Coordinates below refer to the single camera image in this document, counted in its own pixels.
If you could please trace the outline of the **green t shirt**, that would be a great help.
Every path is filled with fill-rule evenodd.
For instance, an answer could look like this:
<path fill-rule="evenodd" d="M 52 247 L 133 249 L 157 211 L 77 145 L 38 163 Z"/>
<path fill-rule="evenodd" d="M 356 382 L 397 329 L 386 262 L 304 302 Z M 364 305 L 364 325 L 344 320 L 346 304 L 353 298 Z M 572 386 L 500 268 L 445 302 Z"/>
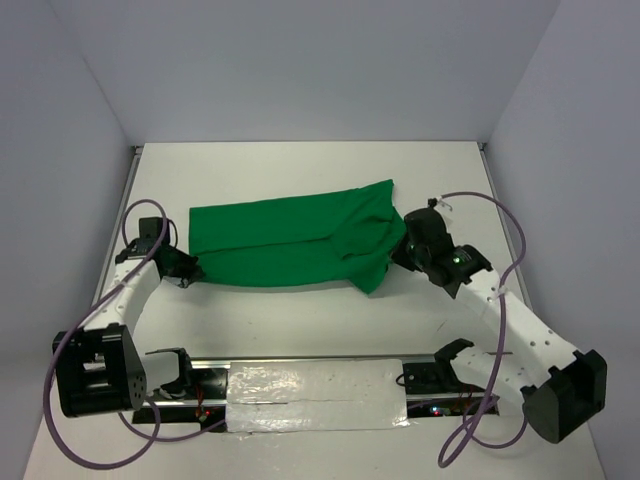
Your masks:
<path fill-rule="evenodd" d="M 209 283 L 251 288 L 383 282 L 406 228 L 383 180 L 337 192 L 193 207 L 189 252 Z"/>

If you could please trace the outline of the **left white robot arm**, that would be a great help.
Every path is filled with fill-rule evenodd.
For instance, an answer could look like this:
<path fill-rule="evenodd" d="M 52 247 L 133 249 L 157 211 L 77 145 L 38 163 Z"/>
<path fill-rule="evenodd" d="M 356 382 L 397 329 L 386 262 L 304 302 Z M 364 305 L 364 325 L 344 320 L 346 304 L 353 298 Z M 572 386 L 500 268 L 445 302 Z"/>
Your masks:
<path fill-rule="evenodd" d="M 140 353 L 133 331 L 144 307 L 163 283 L 185 289 L 204 273 L 198 259 L 171 244 L 171 222 L 139 221 L 139 236 L 116 256 L 116 291 L 70 337 L 56 366 L 63 414 L 82 417 L 138 410 L 149 395 L 184 398 L 196 374 L 183 347 Z"/>

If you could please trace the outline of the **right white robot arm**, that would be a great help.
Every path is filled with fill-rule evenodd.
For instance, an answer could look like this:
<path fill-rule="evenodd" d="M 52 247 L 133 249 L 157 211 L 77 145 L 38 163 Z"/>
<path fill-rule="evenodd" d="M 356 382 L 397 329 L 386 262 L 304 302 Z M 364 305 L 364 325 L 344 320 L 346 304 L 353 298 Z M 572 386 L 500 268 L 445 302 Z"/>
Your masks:
<path fill-rule="evenodd" d="M 404 222 L 393 261 L 426 274 L 498 336 L 506 354 L 494 391 L 519 405 L 542 439 L 558 444 L 603 410 L 607 363 L 597 351 L 581 352 L 507 291 L 475 247 L 455 245 L 434 207 L 415 210 Z"/>

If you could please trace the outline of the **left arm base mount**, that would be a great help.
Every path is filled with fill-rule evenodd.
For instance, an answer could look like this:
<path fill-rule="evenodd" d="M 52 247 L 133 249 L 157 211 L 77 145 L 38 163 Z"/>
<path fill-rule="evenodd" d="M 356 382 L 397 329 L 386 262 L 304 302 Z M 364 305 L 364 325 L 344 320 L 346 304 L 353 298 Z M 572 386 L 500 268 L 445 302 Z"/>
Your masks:
<path fill-rule="evenodd" d="M 183 348 L 166 348 L 142 356 L 147 399 L 132 414 L 134 425 L 152 424 L 157 407 L 162 423 L 194 424 L 208 433 L 226 430 L 230 363 L 191 358 Z"/>

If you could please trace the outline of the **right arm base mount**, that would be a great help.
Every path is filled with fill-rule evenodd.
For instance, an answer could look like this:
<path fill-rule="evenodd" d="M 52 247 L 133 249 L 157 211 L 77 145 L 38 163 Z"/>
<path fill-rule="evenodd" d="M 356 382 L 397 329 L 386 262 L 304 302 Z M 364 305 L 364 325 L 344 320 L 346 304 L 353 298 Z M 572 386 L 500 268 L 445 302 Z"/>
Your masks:
<path fill-rule="evenodd" d="M 484 389 L 461 382 L 452 361 L 473 343 L 458 339 L 440 348 L 432 360 L 404 363 L 396 384 L 407 396 L 407 415 L 414 418 L 442 418 L 475 414 Z"/>

